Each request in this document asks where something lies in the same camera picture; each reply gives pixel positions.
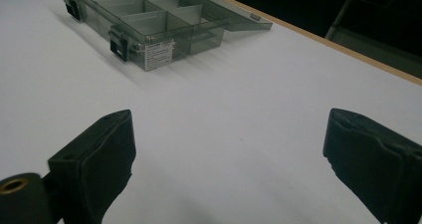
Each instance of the white tabletop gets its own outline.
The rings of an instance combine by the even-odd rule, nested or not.
[[[144,72],[62,0],[0,0],[0,179],[130,109],[133,176],[105,224],[378,223],[322,156],[331,108],[422,143],[422,87],[274,24]]]

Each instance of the plastic storage box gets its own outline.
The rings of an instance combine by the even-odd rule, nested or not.
[[[272,23],[222,0],[64,0],[75,19],[145,71],[221,45],[225,30],[270,30]]]

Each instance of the label on box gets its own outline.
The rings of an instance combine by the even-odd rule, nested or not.
[[[173,40],[145,46],[145,69],[151,70],[171,63]]]

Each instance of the white table surface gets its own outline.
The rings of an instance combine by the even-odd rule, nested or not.
[[[144,72],[62,0],[0,0],[0,179],[130,109],[119,224],[378,223],[322,156],[331,108],[422,143],[422,87],[274,24]]]

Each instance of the clear compartment organizer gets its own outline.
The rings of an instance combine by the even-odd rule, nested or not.
[[[270,21],[223,0],[64,0],[75,19],[145,71],[219,47],[225,30],[270,30]]]

